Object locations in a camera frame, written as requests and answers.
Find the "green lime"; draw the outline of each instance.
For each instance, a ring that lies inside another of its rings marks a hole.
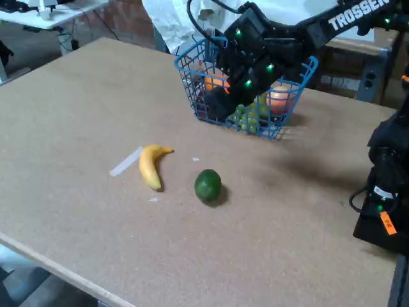
[[[212,169],[205,169],[194,182],[196,196],[205,202],[216,200],[222,190],[222,180]]]
[[[257,126],[252,126],[252,125],[251,125],[251,126],[250,126],[250,132],[251,132],[251,133],[254,133],[254,134],[257,133]]]
[[[267,93],[264,93],[264,94],[260,95],[258,101],[259,101],[260,104],[267,104]]]
[[[256,112],[250,112],[249,113],[249,123],[252,125],[257,125],[258,120],[257,120],[257,113]]]
[[[239,104],[236,108],[237,114],[243,114],[245,113],[245,106],[243,104]]]

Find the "blue wire basket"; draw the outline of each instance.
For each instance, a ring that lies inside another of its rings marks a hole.
[[[214,37],[214,39],[227,43],[223,37]],[[303,71],[297,79],[298,82],[278,79],[266,93],[256,97],[251,105],[247,107],[239,105],[236,112],[222,122],[208,117],[207,105],[203,100],[206,91],[216,86],[222,86],[225,90],[229,88],[227,76],[222,75],[215,66],[217,49],[203,39],[178,56],[174,62],[180,71],[194,114],[200,120],[209,123],[269,139],[276,138],[293,112],[305,85],[318,67],[318,60],[311,56],[308,63],[302,64]],[[266,69],[274,69],[274,67],[271,65]]]

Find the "tape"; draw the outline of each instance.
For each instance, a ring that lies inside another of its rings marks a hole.
[[[115,168],[113,168],[109,173],[111,176],[115,177],[124,172],[129,166],[132,165],[135,161],[141,156],[143,148],[139,147],[133,153],[131,153],[124,161],[119,163]]]

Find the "banana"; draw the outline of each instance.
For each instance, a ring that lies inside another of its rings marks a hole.
[[[173,148],[160,145],[148,145],[142,150],[139,158],[139,171],[141,171],[141,175],[148,186],[154,190],[162,188],[158,172],[156,171],[155,161],[159,157],[171,152],[173,152]]]

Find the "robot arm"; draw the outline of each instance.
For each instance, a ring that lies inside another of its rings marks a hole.
[[[228,8],[219,0],[212,1]],[[245,3],[237,10],[228,8],[241,16],[224,32],[227,45],[220,45],[194,21],[191,2],[187,3],[189,17],[204,37],[219,47],[216,65],[228,76],[229,93],[216,88],[204,96],[210,116],[221,121],[234,113],[238,104],[251,104],[274,81],[300,67],[338,34],[354,26],[361,35],[374,26],[402,30],[408,28],[409,21],[396,14],[401,0],[349,0],[294,26],[268,20],[255,3]]]

